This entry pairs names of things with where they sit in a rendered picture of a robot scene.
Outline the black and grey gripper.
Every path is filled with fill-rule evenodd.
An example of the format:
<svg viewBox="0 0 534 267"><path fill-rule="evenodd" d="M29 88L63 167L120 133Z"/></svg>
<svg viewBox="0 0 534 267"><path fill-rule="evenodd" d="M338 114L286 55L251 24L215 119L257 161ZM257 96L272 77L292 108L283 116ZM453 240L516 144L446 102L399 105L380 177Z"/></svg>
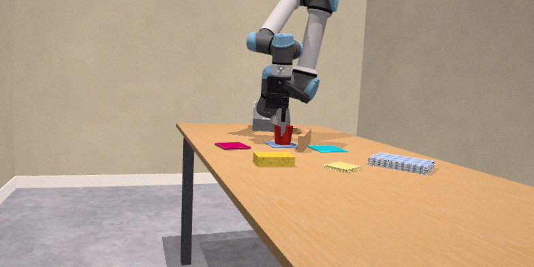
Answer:
<svg viewBox="0 0 534 267"><path fill-rule="evenodd" d="M271 77L271 78L269 78ZM268 86L266 92L266 106L265 108L276 109L276 114L271 116L270 123L281 127L281 136L285 132L287 122L287 108L289 106L289 93L281 88L285 81L290 81L290 77L267 77ZM279 84L279 82L281 84ZM278 83L277 83L278 82ZM270 93L270 94L267 94Z"/></svg>

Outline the pale yellow sticky-note pad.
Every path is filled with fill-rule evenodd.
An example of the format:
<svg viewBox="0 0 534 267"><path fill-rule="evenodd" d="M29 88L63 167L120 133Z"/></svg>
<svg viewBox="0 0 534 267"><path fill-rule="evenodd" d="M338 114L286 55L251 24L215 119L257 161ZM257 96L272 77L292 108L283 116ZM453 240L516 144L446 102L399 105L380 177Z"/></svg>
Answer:
<svg viewBox="0 0 534 267"><path fill-rule="evenodd" d="M357 170L361 170L361 166L356 166L356 165L353 165L353 164L344 163L344 162L340 162L340 161L335 162L335 163L326 164L325 168L328 168L328 169L331 169L331 170L336 170L336 171L339 171L339 172L344 172L344 173L350 173L350 172L355 172Z"/></svg>

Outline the yellow sponge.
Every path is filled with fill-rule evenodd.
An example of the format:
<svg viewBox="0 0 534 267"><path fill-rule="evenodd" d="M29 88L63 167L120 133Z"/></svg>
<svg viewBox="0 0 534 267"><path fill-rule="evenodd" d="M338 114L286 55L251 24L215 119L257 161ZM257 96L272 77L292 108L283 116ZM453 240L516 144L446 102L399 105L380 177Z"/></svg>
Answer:
<svg viewBox="0 0 534 267"><path fill-rule="evenodd" d="M257 167L294 167L295 157L288 152L253 152Z"/></svg>

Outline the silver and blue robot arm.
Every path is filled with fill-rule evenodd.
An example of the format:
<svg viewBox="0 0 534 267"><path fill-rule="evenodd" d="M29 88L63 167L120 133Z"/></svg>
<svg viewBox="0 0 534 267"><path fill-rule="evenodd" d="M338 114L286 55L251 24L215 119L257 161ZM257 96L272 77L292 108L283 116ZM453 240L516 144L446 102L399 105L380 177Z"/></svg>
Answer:
<svg viewBox="0 0 534 267"><path fill-rule="evenodd" d="M280 0L258 33L248 35L249 50L272 55L272 65L262 72L261 96L256 108L258 114L271 118L278 110L265 108L268 76L291 77L281 86L291 98L306 104L314 98L319 86L315 68L327 19L337 11L338 4L339 0ZM280 33L299 6L307 7L309 13L302 44L294 40L292 34ZM293 60L297 58L298 64L292 70Z"/></svg>

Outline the magenta square pad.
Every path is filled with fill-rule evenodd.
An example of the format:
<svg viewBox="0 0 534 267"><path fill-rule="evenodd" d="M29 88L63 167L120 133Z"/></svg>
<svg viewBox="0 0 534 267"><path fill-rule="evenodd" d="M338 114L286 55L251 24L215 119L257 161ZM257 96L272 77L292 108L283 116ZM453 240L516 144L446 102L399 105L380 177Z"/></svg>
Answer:
<svg viewBox="0 0 534 267"><path fill-rule="evenodd" d="M215 143L215 146L218 146L219 148L222 148L225 151L251 149L250 146L247 146L246 144L243 144L243 143L240 143L240 142Z"/></svg>

